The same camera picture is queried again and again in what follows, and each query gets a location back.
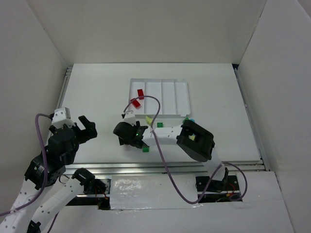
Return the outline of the lime sloped lego brick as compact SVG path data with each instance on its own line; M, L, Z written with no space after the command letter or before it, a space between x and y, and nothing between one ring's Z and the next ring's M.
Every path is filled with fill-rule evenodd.
M150 118L150 117L148 117L148 116L145 117L145 120L146 120L146 123L147 123L148 125L151 125L152 122L153 122L153 119Z

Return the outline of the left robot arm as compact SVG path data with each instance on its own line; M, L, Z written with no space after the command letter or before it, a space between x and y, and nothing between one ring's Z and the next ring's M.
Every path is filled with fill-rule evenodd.
M2 233L40 233L78 194L96 190L95 176L86 168L79 168L56 194L46 202L42 201L65 173L66 166L73 164L79 146L96 138L97 131L95 123L85 116L78 118L84 126L82 130L69 117L54 113L48 116L52 121L49 128L52 135L48 143L44 144L38 124L41 116L35 116L41 153L30 162L22 188L11 209L1 213L4 217L0 225Z

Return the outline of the red sloped lego brick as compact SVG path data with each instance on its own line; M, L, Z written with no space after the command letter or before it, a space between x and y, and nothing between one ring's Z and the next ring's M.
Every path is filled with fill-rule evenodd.
M130 100L131 104L136 108L139 109L141 107L141 104L139 103L139 101L135 98Z

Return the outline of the red studded lego brick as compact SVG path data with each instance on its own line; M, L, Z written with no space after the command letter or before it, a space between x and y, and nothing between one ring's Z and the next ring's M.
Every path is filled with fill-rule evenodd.
M144 92L143 92L143 89L138 89L138 90L137 90L137 93L138 93L138 99L139 99L139 100L143 100L143 99L144 99Z

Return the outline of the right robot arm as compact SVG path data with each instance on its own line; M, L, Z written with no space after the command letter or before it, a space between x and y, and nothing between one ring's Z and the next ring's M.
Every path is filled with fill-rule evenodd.
M113 134L119 138L120 145L128 145L138 149L156 147L158 145L178 146L191 159L203 164L212 175L208 192L221 192L227 186L228 169L214 151L214 135L191 120L185 120L174 127L152 128L120 122Z

